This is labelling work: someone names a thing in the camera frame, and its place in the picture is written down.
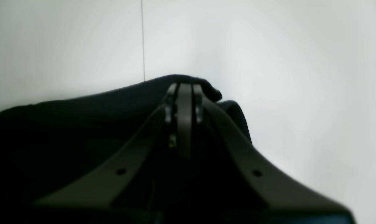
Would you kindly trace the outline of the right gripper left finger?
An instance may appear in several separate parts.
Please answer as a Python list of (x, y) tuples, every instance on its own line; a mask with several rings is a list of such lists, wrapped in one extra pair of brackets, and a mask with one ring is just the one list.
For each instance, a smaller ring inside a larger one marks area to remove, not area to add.
[(140, 170), (164, 128), (166, 145), (185, 158), (192, 136), (192, 85), (172, 84), (164, 101), (110, 159), (66, 187), (34, 202), (36, 206), (108, 208)]

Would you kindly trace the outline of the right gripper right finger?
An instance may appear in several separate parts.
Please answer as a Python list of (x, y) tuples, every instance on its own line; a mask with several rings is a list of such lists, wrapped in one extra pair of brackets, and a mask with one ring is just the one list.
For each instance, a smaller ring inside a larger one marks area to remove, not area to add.
[(354, 224), (349, 209), (307, 188), (261, 155), (230, 116), (193, 85), (199, 121), (206, 115), (218, 131), (240, 175), (265, 208), (223, 212), (225, 224)]

